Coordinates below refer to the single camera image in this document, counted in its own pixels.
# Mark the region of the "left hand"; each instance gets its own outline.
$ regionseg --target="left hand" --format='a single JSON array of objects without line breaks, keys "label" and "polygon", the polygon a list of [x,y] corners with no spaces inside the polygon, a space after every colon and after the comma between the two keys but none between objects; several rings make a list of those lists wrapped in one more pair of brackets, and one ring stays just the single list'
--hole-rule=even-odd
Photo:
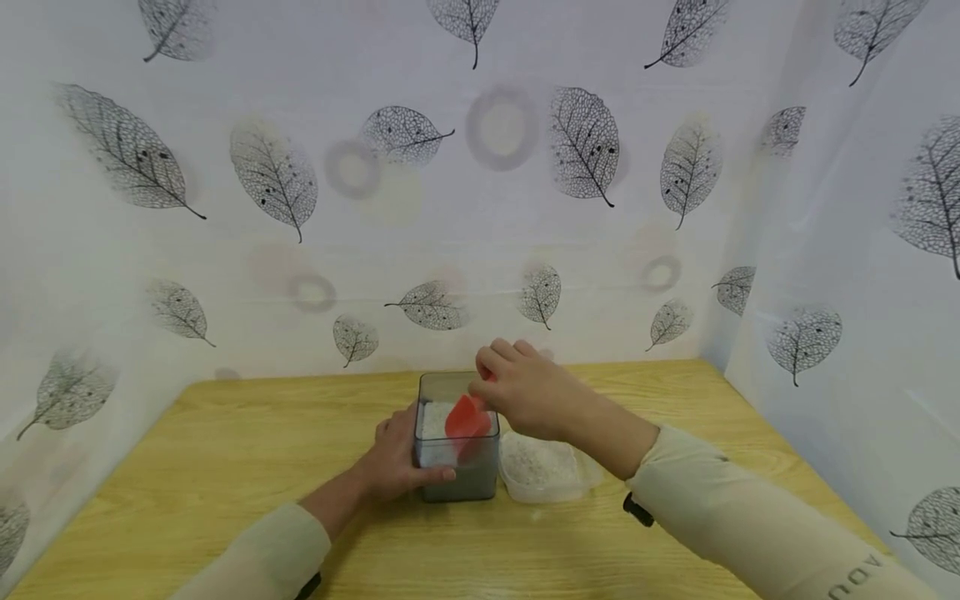
[{"label": "left hand", "polygon": [[367,498],[386,502],[423,486],[453,481],[453,467],[414,467],[414,428],[417,403],[376,426],[373,446],[353,470],[364,482]]}]

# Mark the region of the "gray leaf pattern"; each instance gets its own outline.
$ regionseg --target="gray leaf pattern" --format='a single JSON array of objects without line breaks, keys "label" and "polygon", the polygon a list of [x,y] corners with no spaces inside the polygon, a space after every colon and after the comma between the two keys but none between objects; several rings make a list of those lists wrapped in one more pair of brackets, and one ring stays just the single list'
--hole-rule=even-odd
[{"label": "gray leaf pattern", "polygon": [[960,279],[960,116],[928,129],[902,180],[893,231],[911,246],[946,256]]},{"label": "gray leaf pattern", "polygon": [[670,66],[688,67],[698,64],[707,55],[714,34],[724,23],[732,0],[677,0],[663,34],[658,62]]},{"label": "gray leaf pattern", "polygon": [[790,107],[770,117],[763,127],[760,148],[773,156],[793,155],[793,147],[800,141],[800,127],[805,115],[806,107]]},{"label": "gray leaf pattern", "polygon": [[931,563],[960,575],[960,488],[929,493],[910,511],[906,533],[890,534],[909,541]]},{"label": "gray leaf pattern", "polygon": [[154,44],[143,61],[162,54],[176,60],[203,60],[213,49],[214,0],[139,0],[140,15]]},{"label": "gray leaf pattern", "polygon": [[538,265],[523,274],[523,288],[516,308],[521,315],[534,323],[542,323],[549,331],[547,320],[557,310],[560,291],[560,274],[557,270],[547,264]]},{"label": "gray leaf pattern", "polygon": [[717,301],[720,305],[742,317],[750,290],[754,286],[755,273],[756,267],[735,267],[727,271],[720,278],[720,282],[712,286],[717,288]]},{"label": "gray leaf pattern", "polygon": [[441,27],[473,44],[473,68],[477,68],[480,40],[490,27],[500,0],[426,0]]},{"label": "gray leaf pattern", "polygon": [[340,315],[333,322],[333,341],[347,359],[344,369],[350,363],[367,358],[380,345],[380,337],[373,325],[351,315]]},{"label": "gray leaf pattern", "polygon": [[572,198],[607,199],[620,159],[616,122],[603,100],[581,87],[558,87],[550,102],[554,186]]},{"label": "gray leaf pattern", "polygon": [[297,230],[317,207],[317,174],[302,146],[259,118],[230,132],[230,160],[247,194],[265,213]]},{"label": "gray leaf pattern", "polygon": [[687,118],[680,125],[660,166],[660,195],[670,210],[684,218],[707,199],[723,170],[720,136],[701,117]]},{"label": "gray leaf pattern", "polygon": [[186,184],[177,160],[142,119],[79,85],[58,84],[56,91],[60,105],[125,202],[145,208],[183,207],[206,219],[186,204]]},{"label": "gray leaf pattern", "polygon": [[693,322],[693,310],[679,298],[668,300],[660,307],[650,324],[650,351],[654,346],[673,342],[683,335]]},{"label": "gray leaf pattern", "polygon": [[0,577],[16,559],[30,527],[30,509],[26,503],[14,493],[5,495],[9,498],[0,506]]},{"label": "gray leaf pattern", "polygon": [[96,358],[57,352],[36,389],[34,418],[16,438],[37,423],[59,431],[90,419],[107,402],[118,376]]},{"label": "gray leaf pattern", "polygon": [[767,350],[777,364],[793,375],[816,367],[840,343],[843,322],[826,306],[800,306],[792,318],[780,323],[767,336]]},{"label": "gray leaf pattern", "polygon": [[411,167],[426,166],[440,150],[445,137],[430,119],[407,107],[384,107],[363,124],[361,137],[376,156]]},{"label": "gray leaf pattern", "polygon": [[206,339],[206,315],[190,290],[175,281],[155,279],[147,288],[147,295],[157,325],[184,338],[204,340],[216,348]]},{"label": "gray leaf pattern", "polygon": [[439,280],[422,283],[399,302],[388,302],[384,306],[399,306],[410,321],[437,331],[459,329],[469,321],[467,309],[447,293],[446,284]]},{"label": "gray leaf pattern", "polygon": [[841,0],[833,27],[833,41],[841,50],[860,59],[860,80],[867,63],[883,52],[920,14],[926,0]]}]

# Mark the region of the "right hand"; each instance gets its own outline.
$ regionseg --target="right hand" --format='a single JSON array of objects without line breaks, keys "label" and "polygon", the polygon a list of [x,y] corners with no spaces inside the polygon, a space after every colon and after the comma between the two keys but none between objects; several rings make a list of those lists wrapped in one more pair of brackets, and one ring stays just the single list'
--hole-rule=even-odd
[{"label": "right hand", "polygon": [[601,398],[523,340],[493,340],[477,352],[476,368],[480,377],[470,382],[470,395],[503,415],[517,433],[541,440],[569,442],[573,426]]}]

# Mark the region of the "red scoop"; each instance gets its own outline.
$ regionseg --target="red scoop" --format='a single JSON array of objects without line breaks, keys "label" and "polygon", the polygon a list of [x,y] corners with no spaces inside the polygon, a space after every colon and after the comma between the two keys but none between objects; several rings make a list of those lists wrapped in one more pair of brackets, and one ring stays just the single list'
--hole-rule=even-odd
[{"label": "red scoop", "polygon": [[[491,376],[491,380],[496,381],[496,378]],[[483,400],[466,394],[460,396],[446,417],[444,425],[446,436],[454,439],[453,443],[457,447],[458,463],[469,460],[480,449],[479,440],[473,438],[486,436],[491,425]]]}]

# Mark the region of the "beige sleeve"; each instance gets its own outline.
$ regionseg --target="beige sleeve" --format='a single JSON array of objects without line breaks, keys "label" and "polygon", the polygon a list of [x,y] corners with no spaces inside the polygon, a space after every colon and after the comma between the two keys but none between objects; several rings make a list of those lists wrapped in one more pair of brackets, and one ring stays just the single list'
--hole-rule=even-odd
[{"label": "beige sleeve", "polygon": [[663,427],[627,485],[667,533],[764,600],[936,600],[893,559],[683,431]]},{"label": "beige sleeve", "polygon": [[329,549],[320,522],[299,504],[284,504],[240,534],[171,599],[292,600]]}]

